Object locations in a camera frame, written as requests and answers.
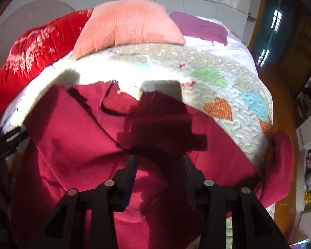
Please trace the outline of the red floral duvet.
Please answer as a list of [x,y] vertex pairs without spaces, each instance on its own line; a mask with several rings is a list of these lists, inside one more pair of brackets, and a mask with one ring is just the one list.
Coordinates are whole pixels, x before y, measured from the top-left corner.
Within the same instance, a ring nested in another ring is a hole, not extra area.
[[73,50],[92,12],[84,9],[69,13],[26,31],[13,43],[0,68],[0,118],[31,80]]

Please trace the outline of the dark red sweater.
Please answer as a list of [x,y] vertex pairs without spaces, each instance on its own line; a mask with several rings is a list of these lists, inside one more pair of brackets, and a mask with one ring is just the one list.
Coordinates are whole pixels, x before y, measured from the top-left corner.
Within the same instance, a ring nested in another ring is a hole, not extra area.
[[125,166],[138,170],[130,204],[114,216],[119,248],[186,248],[200,235],[201,218],[188,204],[181,158],[230,189],[250,188],[264,206],[284,198],[293,147],[274,135],[260,174],[229,135],[205,113],[158,92],[137,101],[113,83],[53,86],[24,121],[30,135],[13,190],[13,238],[35,244],[64,193],[93,189]]

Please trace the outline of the white shelf unit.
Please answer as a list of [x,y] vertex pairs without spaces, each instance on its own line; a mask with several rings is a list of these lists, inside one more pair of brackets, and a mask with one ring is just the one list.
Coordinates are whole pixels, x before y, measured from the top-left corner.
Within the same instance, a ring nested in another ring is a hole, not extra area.
[[303,248],[311,243],[311,75],[294,101],[299,159],[296,178],[296,216],[289,242]]

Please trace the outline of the purple towel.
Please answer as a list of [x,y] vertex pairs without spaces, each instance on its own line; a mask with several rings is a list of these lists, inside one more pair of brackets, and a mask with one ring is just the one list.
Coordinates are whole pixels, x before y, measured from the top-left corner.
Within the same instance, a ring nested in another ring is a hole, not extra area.
[[184,36],[199,38],[207,41],[216,41],[227,45],[227,30],[225,27],[213,22],[199,19],[182,12],[172,12],[170,18],[179,27]]

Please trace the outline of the wooden door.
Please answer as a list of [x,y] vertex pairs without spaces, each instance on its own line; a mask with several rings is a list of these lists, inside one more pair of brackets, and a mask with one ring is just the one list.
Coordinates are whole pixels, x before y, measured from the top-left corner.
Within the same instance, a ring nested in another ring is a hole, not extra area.
[[303,2],[296,7],[278,71],[293,98],[298,96],[311,77],[311,12]]

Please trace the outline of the round beige headboard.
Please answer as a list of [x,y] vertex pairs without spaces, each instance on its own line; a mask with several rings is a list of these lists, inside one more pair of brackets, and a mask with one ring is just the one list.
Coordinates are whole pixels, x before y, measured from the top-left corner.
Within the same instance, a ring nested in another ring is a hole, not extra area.
[[56,0],[34,1],[16,9],[0,24],[0,68],[19,36],[73,11],[67,3]]

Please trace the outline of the pink checked pillow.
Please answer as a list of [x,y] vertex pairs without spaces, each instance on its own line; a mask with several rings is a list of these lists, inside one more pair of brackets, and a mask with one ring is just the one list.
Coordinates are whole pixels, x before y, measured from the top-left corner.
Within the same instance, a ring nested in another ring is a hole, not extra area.
[[72,59],[113,46],[140,43],[185,44],[166,8],[147,0],[119,0],[94,8],[74,45]]

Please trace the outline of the patchwork heart quilt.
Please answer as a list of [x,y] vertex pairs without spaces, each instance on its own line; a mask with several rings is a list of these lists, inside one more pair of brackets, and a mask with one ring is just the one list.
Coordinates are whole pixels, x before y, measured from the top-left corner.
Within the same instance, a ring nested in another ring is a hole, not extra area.
[[131,44],[108,48],[79,60],[65,55],[16,96],[0,124],[4,132],[24,121],[57,85],[113,83],[120,94],[141,100],[165,94],[212,117],[258,172],[272,137],[271,94],[245,46],[230,36],[228,46],[187,37],[186,44]]

